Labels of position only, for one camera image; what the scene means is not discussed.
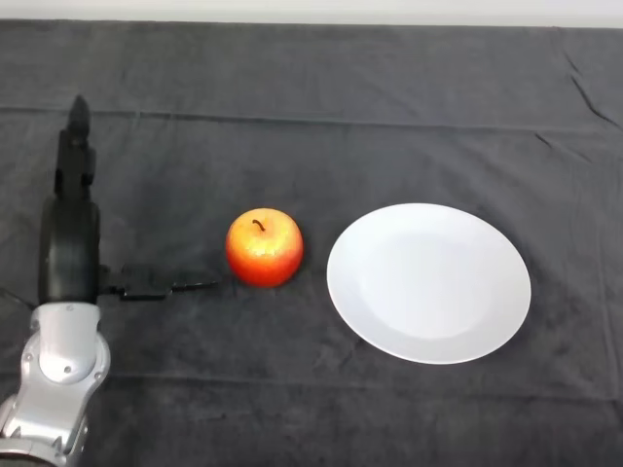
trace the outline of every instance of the white plate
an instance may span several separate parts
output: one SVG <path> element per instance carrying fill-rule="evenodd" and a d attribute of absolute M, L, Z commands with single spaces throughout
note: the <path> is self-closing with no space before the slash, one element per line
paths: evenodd
<path fill-rule="evenodd" d="M 521 327 L 530 278 L 508 239 L 451 207 L 398 204 L 336 241 L 327 267 L 336 309 L 365 341 L 414 362 L 473 360 Z"/>

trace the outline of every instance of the apple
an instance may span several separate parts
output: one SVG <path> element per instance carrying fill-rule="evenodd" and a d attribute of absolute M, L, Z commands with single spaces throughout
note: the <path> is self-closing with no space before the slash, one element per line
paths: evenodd
<path fill-rule="evenodd" d="M 245 212 L 225 240 L 227 261 L 244 282 L 275 287 L 288 280 L 303 260 L 303 236 L 294 220 L 276 209 Z"/>

